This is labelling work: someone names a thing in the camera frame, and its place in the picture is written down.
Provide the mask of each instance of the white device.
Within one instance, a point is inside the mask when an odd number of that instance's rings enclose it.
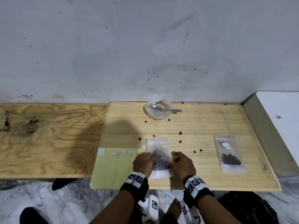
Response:
[[[142,222],[144,224],[159,223],[159,207],[156,196],[150,195],[144,202],[140,200],[138,204],[142,207]]]
[[[204,224],[204,221],[195,206],[190,208],[184,200],[181,200],[181,207],[186,224]]]

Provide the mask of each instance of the marble floor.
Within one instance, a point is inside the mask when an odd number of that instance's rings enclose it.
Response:
[[[89,179],[80,179],[57,191],[52,183],[17,181],[12,189],[0,191],[0,223],[17,224],[25,207],[35,207],[49,224],[89,223],[117,194],[117,190],[93,190]],[[159,199],[161,212],[172,200],[183,198],[180,190],[150,190]],[[282,192],[258,193],[277,212],[281,224],[299,223],[299,184],[283,183]],[[184,223],[181,216],[179,223]]]

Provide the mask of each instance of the metal spoon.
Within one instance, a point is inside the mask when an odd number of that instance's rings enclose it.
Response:
[[[179,109],[163,109],[158,105],[152,106],[152,109],[158,110],[158,111],[166,110],[166,111],[171,111],[171,112],[181,112],[182,111],[182,110],[179,110]]]

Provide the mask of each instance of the yellow sheet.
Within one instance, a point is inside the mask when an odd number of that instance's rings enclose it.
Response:
[[[126,151],[127,154],[123,155],[121,151]],[[99,148],[90,187],[92,189],[119,189],[133,171],[133,161],[136,156],[130,156],[131,152],[135,152],[137,156],[143,150],[136,148]],[[116,153],[117,157],[112,156],[111,153]]]

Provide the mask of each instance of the light wood tabletop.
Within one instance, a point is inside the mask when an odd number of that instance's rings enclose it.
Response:
[[[0,105],[0,178],[91,177],[106,108]]]
[[[144,148],[146,138],[166,137],[171,150],[181,151],[192,159],[197,175],[212,190],[281,190],[241,105],[174,103],[174,109],[181,109],[182,112],[163,120],[148,118],[143,112],[144,105],[144,102],[111,102],[99,147]],[[246,174],[227,174],[221,171],[213,141],[214,134],[236,137],[247,169]],[[183,189],[175,177],[149,180],[149,186],[150,189]]]

